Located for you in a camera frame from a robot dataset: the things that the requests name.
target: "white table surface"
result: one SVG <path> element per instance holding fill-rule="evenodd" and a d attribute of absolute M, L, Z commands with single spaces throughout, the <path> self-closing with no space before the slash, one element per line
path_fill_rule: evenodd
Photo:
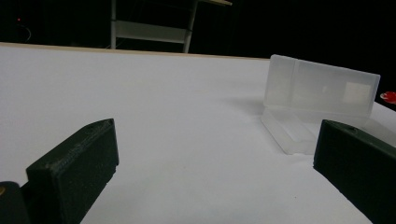
<path fill-rule="evenodd" d="M 2 44 L 0 181 L 114 118 L 120 166 L 82 223 L 370 223 L 262 125 L 268 65 Z M 373 118 L 396 131 L 393 111 Z"/>

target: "white tabletop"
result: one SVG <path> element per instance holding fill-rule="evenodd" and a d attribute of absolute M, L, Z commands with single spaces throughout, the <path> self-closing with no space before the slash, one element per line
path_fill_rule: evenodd
<path fill-rule="evenodd" d="M 268 65 L 3 44 L 0 181 L 23 185 L 32 162 L 114 118 L 120 166 L 82 223 L 370 223 L 262 125 Z M 395 131 L 392 111 L 373 117 Z"/>

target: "plastic container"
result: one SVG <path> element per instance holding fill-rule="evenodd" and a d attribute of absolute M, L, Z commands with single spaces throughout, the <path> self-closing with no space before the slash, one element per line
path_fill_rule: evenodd
<path fill-rule="evenodd" d="M 323 119 L 378 132 L 380 125 L 369 117 L 379 79 L 376 74 L 273 55 L 262 122 L 287 154 L 314 154 Z"/>

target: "translucent plastic box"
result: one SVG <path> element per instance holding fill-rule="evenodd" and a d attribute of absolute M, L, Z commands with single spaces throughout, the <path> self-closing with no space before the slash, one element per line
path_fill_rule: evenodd
<path fill-rule="evenodd" d="M 379 79 L 376 74 L 273 55 L 262 122 L 287 154 L 314 154 L 323 119 L 391 140 L 388 130 L 369 119 Z"/>

